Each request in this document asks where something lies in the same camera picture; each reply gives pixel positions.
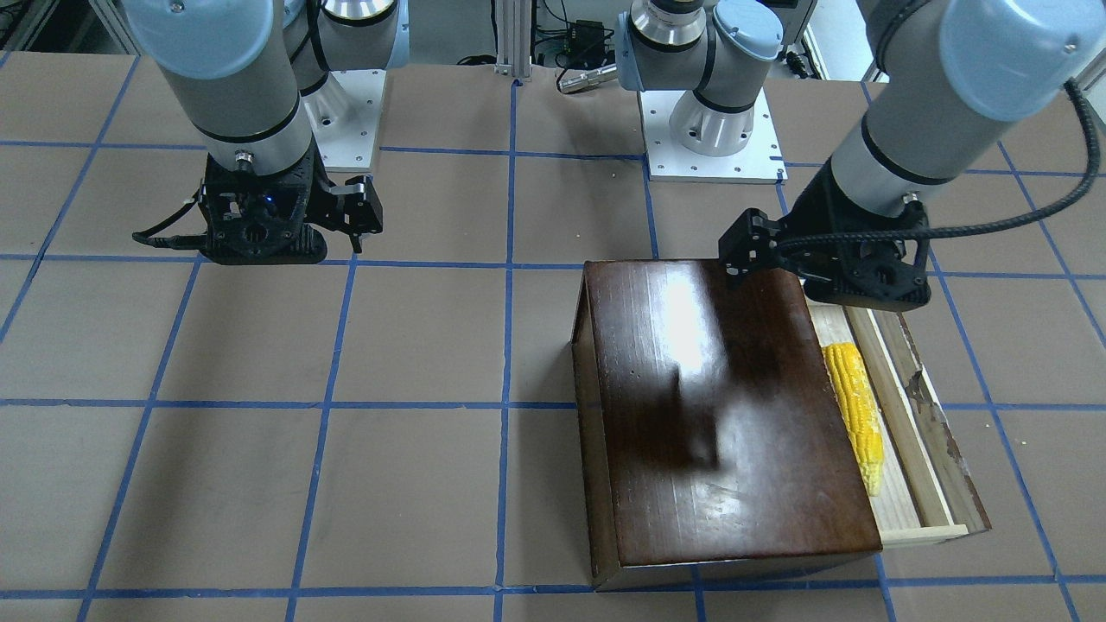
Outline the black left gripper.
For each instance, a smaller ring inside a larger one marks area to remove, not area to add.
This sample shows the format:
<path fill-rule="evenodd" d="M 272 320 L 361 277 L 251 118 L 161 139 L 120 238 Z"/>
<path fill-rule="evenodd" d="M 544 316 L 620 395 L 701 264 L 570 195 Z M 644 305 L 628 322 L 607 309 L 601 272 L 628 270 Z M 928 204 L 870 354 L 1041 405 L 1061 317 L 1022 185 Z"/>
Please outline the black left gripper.
<path fill-rule="evenodd" d="M 901 194 L 893 212 L 872 212 L 851 200 L 825 164 L 797 203 L 773 220 L 744 210 L 719 237 L 718 261 L 729 286 L 751 273 L 782 269 L 817 286 L 916 286 L 917 261 L 905 261 L 902 238 L 876 235 L 917 227 L 917 195 Z"/>

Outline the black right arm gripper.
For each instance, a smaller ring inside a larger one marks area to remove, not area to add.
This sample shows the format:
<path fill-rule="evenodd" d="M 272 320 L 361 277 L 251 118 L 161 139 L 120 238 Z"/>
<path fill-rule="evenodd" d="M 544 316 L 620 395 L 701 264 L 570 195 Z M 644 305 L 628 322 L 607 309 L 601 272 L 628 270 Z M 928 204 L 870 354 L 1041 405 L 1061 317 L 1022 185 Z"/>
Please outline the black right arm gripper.
<path fill-rule="evenodd" d="M 363 251 L 363 237 L 384 229 L 384 209 L 368 175 L 356 175 L 342 186 L 328 180 L 317 142 L 311 143 L 312 177 L 307 211 L 299 234 L 300 253 L 325 253 L 327 241 L 313 225 L 348 237 L 353 252 Z"/>

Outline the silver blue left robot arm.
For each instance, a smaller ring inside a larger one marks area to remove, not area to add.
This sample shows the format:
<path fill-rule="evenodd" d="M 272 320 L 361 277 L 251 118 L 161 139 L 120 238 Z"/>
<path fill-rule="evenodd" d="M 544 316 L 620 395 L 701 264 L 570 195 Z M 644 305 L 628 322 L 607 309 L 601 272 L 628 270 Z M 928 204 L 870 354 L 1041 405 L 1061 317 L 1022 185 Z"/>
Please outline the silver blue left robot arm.
<path fill-rule="evenodd" d="M 1063 212 L 1091 191 L 1102 149 L 1075 72 L 1103 38 L 1100 1 L 860 1 L 874 62 L 889 83 L 778 221 L 749 208 L 721 236 L 733 284 L 762 270 L 799 274 L 823 294 L 889 299 L 927 287 L 933 239 L 1005 232 Z M 766 66 L 785 29 L 759 1 L 635 1 L 615 28 L 620 86 L 679 91 L 693 152 L 742 149 Z M 1066 91 L 1086 169 L 1037 212 L 932 227 L 925 201 L 1008 129 Z"/>

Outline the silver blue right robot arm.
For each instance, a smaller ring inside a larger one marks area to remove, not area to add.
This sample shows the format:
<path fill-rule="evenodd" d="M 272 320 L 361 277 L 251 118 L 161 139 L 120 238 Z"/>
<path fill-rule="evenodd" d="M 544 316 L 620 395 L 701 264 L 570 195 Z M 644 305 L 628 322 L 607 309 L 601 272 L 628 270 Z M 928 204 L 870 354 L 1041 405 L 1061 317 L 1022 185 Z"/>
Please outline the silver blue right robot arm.
<path fill-rule="evenodd" d="M 383 231 L 371 175 L 332 182 L 319 135 L 354 129 L 340 72 L 410 58 L 406 1 L 126 1 L 124 13 L 207 149 L 194 197 L 136 243 L 218 265 L 315 265 L 325 230 L 354 253 Z"/>

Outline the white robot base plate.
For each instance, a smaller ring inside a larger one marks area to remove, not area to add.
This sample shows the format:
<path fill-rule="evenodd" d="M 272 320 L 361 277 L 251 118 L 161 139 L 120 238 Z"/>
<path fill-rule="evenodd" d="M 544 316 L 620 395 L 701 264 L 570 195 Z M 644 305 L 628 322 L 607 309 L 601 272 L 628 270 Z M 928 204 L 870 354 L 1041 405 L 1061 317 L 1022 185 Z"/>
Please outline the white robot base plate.
<path fill-rule="evenodd" d="M 759 91 L 739 113 L 707 108 L 691 91 L 639 94 L 649 176 L 656 182 L 786 182 L 778 129 Z"/>

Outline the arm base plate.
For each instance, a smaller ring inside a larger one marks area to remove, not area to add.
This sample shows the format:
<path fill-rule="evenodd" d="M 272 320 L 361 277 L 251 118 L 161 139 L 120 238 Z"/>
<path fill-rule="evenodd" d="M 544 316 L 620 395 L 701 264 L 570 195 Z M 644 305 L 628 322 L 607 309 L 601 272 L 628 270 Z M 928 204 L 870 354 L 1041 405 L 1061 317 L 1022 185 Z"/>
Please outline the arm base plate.
<path fill-rule="evenodd" d="M 305 91 L 309 122 L 328 172 L 372 172 L 386 77 L 383 68 L 327 72 Z"/>

